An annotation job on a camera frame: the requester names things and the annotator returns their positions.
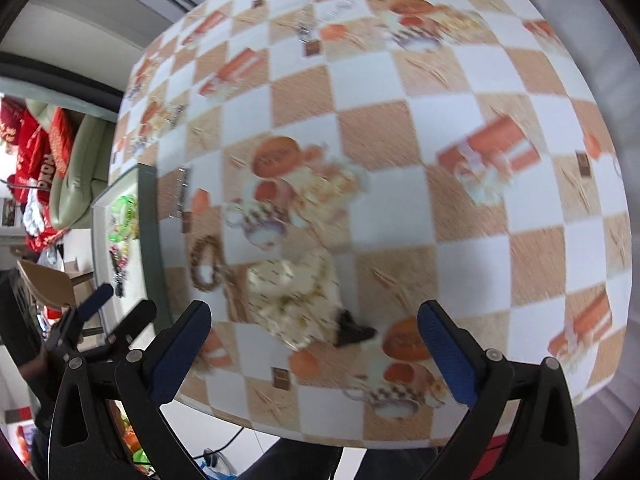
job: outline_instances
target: orange and white checkered pattern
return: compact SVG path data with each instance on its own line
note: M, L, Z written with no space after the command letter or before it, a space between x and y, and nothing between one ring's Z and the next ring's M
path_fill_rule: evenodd
M230 357L224 367L190 373L178 399L256 430L340 446L439 444L464 413L450 402L395 422L348 399L341 389L359 348L316 348L319 375L292 374L289 389L278 388L273 369L287 370L291 352L242 313L246 297L230 306L222 288L193 286L188 254L203 235L221 238L240 281L251 263L317 243L292 230L281 247L264 250L223 219L241 194L242 161L270 136L325 145L366 170L367 191L322 243L334 254L343 303L381 333L402 311L371 269L391 276L416 311L435 298L482 346L525 362L548 355L550 341L605 290L606 332L565 368L575 402L589 397L610 380L622 351L631 249L614 147L576 65L557 38L536 33L543 18L528 0L425 0L481 23L478 34L430 50L405 50L380 35L388 0L345 1L209 0L157 38L133 69L110 179L136 162L158 169L172 307L178 313L188 299L207 301ZM316 52L298 37L301 20L315 25ZM346 33L323 36L326 25ZM201 95L246 49L260 62L222 97ZM152 103L169 115L135 148ZM518 149L533 150L535 164L514 172L500 200L475 203L438 157L452 146L466 150L472 133L501 116L522 131L527 144ZM506 155L512 165L519 153ZM170 218L181 166L191 168L188 228ZM201 190L205 203L195 197ZM502 430L513 415L505 414Z

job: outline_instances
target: chair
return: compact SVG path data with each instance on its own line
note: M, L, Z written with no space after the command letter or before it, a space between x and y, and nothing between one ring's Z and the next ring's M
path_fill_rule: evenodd
M71 278L66 272L40 266L27 260L18 261L18 270L29 292L42 305L62 310L78 306L74 295L74 285L92 279L88 272Z
M85 116L76 133L66 175L53 179L49 197L51 225L88 229L91 204L107 187L115 124Z

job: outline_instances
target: screw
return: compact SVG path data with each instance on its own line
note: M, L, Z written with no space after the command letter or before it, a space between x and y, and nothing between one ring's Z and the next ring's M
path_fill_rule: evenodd
M138 350L137 348L127 354L127 361L130 363L137 363L140 359L142 359L142 350Z
M504 355L502 355L502 352L496 350L495 348L489 348L486 351L486 356L489 361L494 361L496 363L502 361L502 358L504 357Z
M558 370L558 368L560 367L560 363L558 362L558 360L553 359L552 357L547 357L545 359L545 365L547 365L552 370Z
M82 359L79 357L74 357L73 359L71 359L71 361L69 361L69 368L71 368L72 370L76 370L81 366L82 366Z

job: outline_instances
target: cable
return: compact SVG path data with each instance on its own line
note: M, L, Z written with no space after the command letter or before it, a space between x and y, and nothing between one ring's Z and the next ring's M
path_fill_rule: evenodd
M244 428L240 428L240 430L233 436L233 438L227 442L224 446L222 446L220 449L216 449L214 451L212 451L211 453L207 453L207 455L215 455L216 453L220 453L221 451L224 451L227 447L231 446L231 443L238 438L238 436L240 435L240 433L242 433L242 431L244 430ZM193 459L197 460L199 458L204 458L204 454L202 455L198 455L198 456L194 456Z
M244 431L244 428L240 428L240 430L232 437L232 439L229 442L227 442L224 446L222 446L220 449L217 449L215 451L207 453L207 455L215 455L216 453L220 453L221 451L224 451L227 447L231 446L231 443L236 438L238 438L238 436L240 435L240 433L242 433L242 431ZM193 458L194 460L197 460L199 458L204 458L204 454L198 455L198 456L192 456L191 458ZM136 465L151 465L151 462L134 462L134 464L136 464Z

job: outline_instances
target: wooden chair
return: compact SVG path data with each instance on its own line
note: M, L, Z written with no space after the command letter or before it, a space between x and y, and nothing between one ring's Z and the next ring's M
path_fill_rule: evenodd
M60 310L78 306L74 286L94 276L92 272L88 272L71 278L66 272L40 266L27 260L18 261L18 270L29 292L38 303Z

